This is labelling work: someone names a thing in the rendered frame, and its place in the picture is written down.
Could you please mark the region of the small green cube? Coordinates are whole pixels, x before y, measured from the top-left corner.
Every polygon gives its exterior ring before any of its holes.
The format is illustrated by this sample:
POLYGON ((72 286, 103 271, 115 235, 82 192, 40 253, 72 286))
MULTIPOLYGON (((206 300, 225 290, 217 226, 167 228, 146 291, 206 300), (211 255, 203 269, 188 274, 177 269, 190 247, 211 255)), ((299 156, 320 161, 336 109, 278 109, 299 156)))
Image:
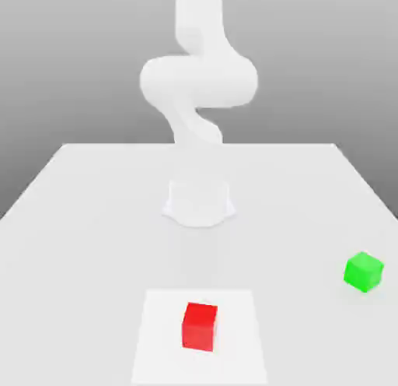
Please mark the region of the small green cube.
POLYGON ((384 263, 367 252, 349 258, 344 270, 344 281, 363 293, 380 284, 384 263))

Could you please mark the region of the small red cube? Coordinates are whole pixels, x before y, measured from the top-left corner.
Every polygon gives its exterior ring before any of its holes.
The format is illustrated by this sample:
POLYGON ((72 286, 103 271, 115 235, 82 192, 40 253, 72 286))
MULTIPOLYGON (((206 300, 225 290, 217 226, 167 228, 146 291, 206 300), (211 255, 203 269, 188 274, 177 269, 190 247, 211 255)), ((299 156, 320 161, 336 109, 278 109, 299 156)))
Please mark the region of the small red cube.
POLYGON ((188 302, 181 325, 182 347, 212 352, 218 307, 188 302))

